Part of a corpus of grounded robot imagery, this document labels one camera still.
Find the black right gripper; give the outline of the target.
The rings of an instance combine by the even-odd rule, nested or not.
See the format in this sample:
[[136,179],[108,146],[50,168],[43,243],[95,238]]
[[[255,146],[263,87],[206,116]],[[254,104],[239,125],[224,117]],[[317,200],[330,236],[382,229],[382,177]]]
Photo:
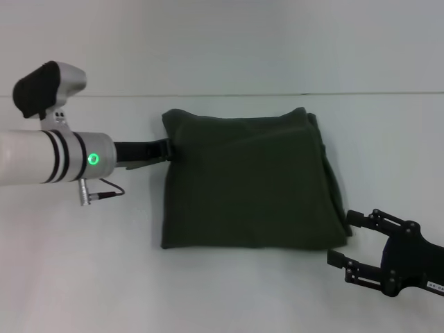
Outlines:
[[396,297],[409,287],[443,295],[443,247],[428,242],[418,223],[406,222],[379,209],[368,216],[349,210],[346,222],[389,237],[383,249],[381,268],[328,250],[327,263],[344,268],[347,283],[381,291],[389,297]]

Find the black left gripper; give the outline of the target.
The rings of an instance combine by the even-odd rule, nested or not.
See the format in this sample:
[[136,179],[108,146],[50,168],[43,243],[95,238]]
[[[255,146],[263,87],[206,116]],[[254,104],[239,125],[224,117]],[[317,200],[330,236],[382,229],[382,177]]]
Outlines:
[[175,149],[170,139],[153,142],[114,142],[117,167],[134,170],[172,160]]

